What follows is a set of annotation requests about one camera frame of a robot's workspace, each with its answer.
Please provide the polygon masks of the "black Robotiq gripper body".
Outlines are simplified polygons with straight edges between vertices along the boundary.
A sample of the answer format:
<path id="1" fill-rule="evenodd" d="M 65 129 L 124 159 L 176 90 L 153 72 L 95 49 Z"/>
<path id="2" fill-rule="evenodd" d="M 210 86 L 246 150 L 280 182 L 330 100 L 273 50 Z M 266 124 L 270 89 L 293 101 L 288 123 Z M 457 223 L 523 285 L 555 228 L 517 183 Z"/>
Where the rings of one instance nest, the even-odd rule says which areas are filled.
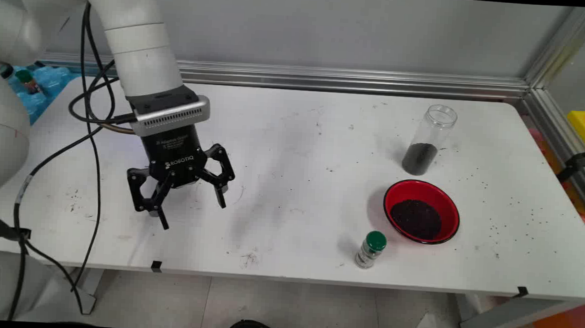
<path id="1" fill-rule="evenodd" d="M 162 183 L 168 175 L 174 173 L 170 178 L 172 188 L 198 181 L 197 170 L 205 166 L 207 156 L 194 126 L 145 136 L 141 142 L 150 162 L 150 177 Z"/>

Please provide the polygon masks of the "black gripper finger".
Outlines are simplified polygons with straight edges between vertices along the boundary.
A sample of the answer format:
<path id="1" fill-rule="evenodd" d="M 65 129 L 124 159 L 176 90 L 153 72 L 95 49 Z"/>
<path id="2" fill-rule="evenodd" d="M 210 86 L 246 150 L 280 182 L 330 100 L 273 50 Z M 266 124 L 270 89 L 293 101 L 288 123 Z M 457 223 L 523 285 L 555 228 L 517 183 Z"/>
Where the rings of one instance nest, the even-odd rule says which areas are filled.
<path id="1" fill-rule="evenodd" d="M 170 226 L 162 210 L 162 205 L 167 194 L 172 189 L 174 172 L 169 170 L 166 172 L 164 179 L 157 182 L 151 197 L 144 197 L 141 192 L 141 186 L 150 177 L 149 168 L 128 169 L 126 175 L 135 210 L 148 212 L 150 216 L 160 220 L 164 230 L 169 229 Z"/>
<path id="2" fill-rule="evenodd" d="M 204 151 L 204 154 L 206 155 L 206 158 L 215 160 L 220 164 L 221 173 L 216 175 L 203 167 L 199 170 L 199 177 L 213 185 L 219 206 L 221 208 L 226 208 L 227 204 L 225 202 L 224 194 L 229 190 L 229 182 L 234 180 L 236 176 L 227 151 L 223 146 L 216 143 L 207 151 Z"/>

